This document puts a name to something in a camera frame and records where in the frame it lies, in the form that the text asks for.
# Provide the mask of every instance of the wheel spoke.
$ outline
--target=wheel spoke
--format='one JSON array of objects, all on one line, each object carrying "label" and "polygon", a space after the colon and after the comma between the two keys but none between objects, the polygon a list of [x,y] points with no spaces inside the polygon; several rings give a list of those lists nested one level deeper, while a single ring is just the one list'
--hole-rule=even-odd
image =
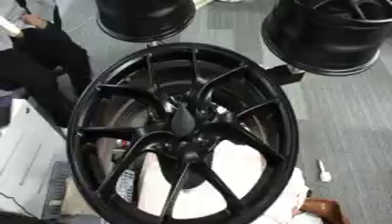
[{"label": "wheel spoke", "polygon": [[149,83],[154,89],[159,89],[157,76],[155,75],[154,66],[151,62],[151,54],[145,56],[145,63],[147,64],[147,71],[149,73]]},{"label": "wheel spoke", "polygon": [[213,170],[211,170],[208,165],[204,162],[198,162],[192,164],[192,168],[223,196],[230,212],[238,213],[244,208],[244,205],[238,197],[235,196],[225,182],[223,182],[223,180]]},{"label": "wheel spoke", "polygon": [[122,140],[135,140],[153,131],[159,131],[164,128],[164,123],[156,123],[139,128],[131,127],[88,127],[80,129],[81,134],[90,140],[96,140],[100,137],[110,137]]},{"label": "wheel spoke", "polygon": [[208,124],[202,129],[213,135],[218,135],[224,139],[233,140],[254,148],[265,156],[271,165],[280,164],[284,161],[284,157],[281,154],[240,126],[234,126],[228,122],[217,122]]},{"label": "wheel spoke", "polygon": [[199,70],[197,53],[198,53],[198,50],[192,49],[191,63],[192,63],[192,69],[193,69],[193,75],[194,75],[193,84],[202,83],[202,79],[200,77],[200,70]]},{"label": "wheel spoke", "polygon": [[165,108],[162,106],[161,101],[152,93],[137,89],[133,87],[117,86],[117,85],[99,85],[102,97],[110,97],[111,95],[128,96],[136,101],[139,101],[147,106],[153,107],[160,117],[166,118]]},{"label": "wheel spoke", "polygon": [[224,73],[218,77],[215,77],[214,79],[210,80],[208,83],[206,83],[198,92],[197,94],[197,99],[200,102],[205,102],[207,101],[208,97],[211,95],[212,91],[216,86],[218,86],[221,82],[225,81],[227,78],[231,77],[234,74],[237,74],[241,70],[245,69],[247,66],[245,65],[240,65],[231,71]]},{"label": "wheel spoke", "polygon": [[246,108],[242,112],[238,113],[237,118],[238,118],[238,120],[243,120],[244,118],[251,116],[251,115],[254,115],[257,112],[265,109],[269,105],[277,103],[277,102],[278,102],[278,99],[267,100],[267,101],[264,101],[254,107]]},{"label": "wheel spoke", "polygon": [[121,161],[115,165],[111,173],[105,178],[97,192],[101,195],[101,197],[109,198],[115,192],[115,187],[117,180],[120,178],[122,173],[130,167],[132,162],[134,162],[138,157],[144,154],[147,151],[146,148],[154,144],[160,144],[167,142],[170,139],[177,139],[176,136],[169,132],[156,131],[152,132],[146,136],[140,138],[130,150],[122,157]]},{"label": "wheel spoke", "polygon": [[189,164],[185,165],[184,169],[178,174],[176,184],[171,186],[166,202],[164,203],[164,208],[162,209],[161,223],[165,223],[168,219],[172,217],[174,205],[181,189],[184,188],[184,184],[186,183],[188,174]]}]

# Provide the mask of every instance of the person's hand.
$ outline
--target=person's hand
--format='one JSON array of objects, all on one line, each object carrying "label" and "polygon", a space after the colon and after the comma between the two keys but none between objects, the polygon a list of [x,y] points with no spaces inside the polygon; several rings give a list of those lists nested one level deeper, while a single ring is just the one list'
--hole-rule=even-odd
[{"label": "person's hand", "polygon": [[33,14],[26,14],[22,16],[22,20],[27,25],[33,25],[39,29],[45,29],[47,26],[47,21],[44,20],[42,17]]}]

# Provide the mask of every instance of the gray carpet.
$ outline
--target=gray carpet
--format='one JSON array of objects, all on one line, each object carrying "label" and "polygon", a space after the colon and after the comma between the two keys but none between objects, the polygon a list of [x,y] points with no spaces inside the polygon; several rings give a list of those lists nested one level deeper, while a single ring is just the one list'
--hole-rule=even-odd
[{"label": "gray carpet", "polygon": [[[103,34],[93,0],[59,0],[65,29],[84,46],[96,74],[144,48]],[[261,21],[271,0],[213,3],[171,41],[193,41],[234,49],[266,67],[280,63],[260,40]],[[346,78],[307,74],[285,90],[297,113],[301,155],[298,166],[317,196],[341,202],[352,223],[392,223],[392,39],[369,71]],[[316,159],[332,173],[318,181]]]}]

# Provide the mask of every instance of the wheel rim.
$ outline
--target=wheel rim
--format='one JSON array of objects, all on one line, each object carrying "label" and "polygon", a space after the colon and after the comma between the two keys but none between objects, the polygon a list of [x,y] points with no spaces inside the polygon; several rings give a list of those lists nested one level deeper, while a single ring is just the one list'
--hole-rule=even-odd
[{"label": "wheel rim", "polygon": [[[161,45],[122,59],[89,86],[70,121],[67,155],[81,194],[113,224],[251,222],[287,185],[298,154],[298,130],[291,105],[282,89],[265,74],[255,62],[212,45]],[[145,87],[137,83],[141,80],[146,82]],[[98,127],[95,116],[102,101],[118,95],[133,99],[130,105],[147,105],[149,123],[140,128]],[[217,113],[218,106],[224,106],[226,111]],[[206,143],[200,143],[200,136],[207,136]],[[110,171],[102,167],[102,137],[129,140],[132,144]],[[256,185],[241,199],[206,163],[208,153],[225,139],[252,146],[267,160]],[[163,169],[169,182],[176,184],[161,216],[137,209],[135,202],[127,203],[116,193],[116,182],[123,171],[134,164],[138,155],[147,152],[181,168],[180,172],[172,167]],[[198,173],[209,182],[223,196],[227,209],[195,219],[173,219],[173,201],[179,190],[200,184],[197,179],[193,181],[196,184],[183,180],[185,173],[189,177]]]}]

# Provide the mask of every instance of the black wheel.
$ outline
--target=black wheel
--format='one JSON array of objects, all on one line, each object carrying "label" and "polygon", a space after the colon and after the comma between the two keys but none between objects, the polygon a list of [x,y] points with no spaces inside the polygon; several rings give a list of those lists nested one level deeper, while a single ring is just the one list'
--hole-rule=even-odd
[{"label": "black wheel", "polygon": [[[113,159],[118,139],[129,147]],[[251,146],[267,161],[244,197],[211,168],[223,140]],[[137,179],[146,153],[156,154],[171,184],[160,216],[139,210],[137,196],[127,202],[116,192],[124,171],[133,170]],[[282,89],[250,59],[212,45],[160,45],[122,59],[89,86],[69,124],[67,155],[81,194],[112,224],[250,223],[287,185],[298,155],[298,127]],[[172,218],[179,192],[204,181],[227,208]]]}]

